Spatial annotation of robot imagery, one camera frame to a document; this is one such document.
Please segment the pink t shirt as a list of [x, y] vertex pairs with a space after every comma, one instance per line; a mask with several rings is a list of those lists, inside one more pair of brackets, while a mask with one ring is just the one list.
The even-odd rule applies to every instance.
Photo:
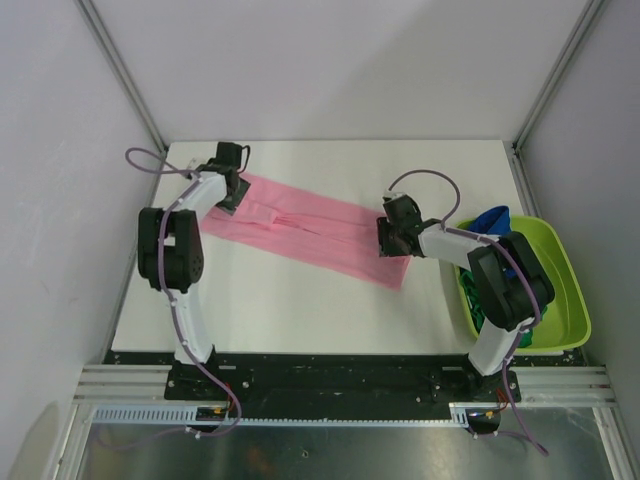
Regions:
[[379, 254], [382, 214], [247, 174], [249, 189], [234, 214], [214, 207], [201, 231], [398, 291], [410, 259]]

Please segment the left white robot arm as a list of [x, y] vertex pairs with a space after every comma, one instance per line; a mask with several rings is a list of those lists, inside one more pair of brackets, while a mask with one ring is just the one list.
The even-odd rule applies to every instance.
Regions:
[[[131, 154], [140, 150], [128, 149], [127, 162], [135, 165]], [[135, 165], [145, 173], [187, 181], [168, 206], [139, 212], [137, 242], [138, 273], [166, 295], [177, 340], [175, 359], [182, 364], [206, 364], [213, 355], [199, 298], [205, 266], [200, 227], [211, 210], [232, 216], [243, 203], [250, 183], [241, 175], [250, 155], [248, 145], [220, 142], [213, 157], [194, 166], [178, 168], [165, 160], [156, 170]]]

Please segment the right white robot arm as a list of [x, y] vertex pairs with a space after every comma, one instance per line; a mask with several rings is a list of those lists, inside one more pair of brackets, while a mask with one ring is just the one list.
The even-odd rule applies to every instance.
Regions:
[[461, 376], [463, 393], [484, 401], [497, 389], [497, 373], [511, 359], [519, 335], [540, 322], [555, 290], [527, 238], [511, 231], [486, 236], [424, 220], [405, 193], [386, 192], [376, 220], [382, 257], [432, 258], [470, 272], [485, 319]]

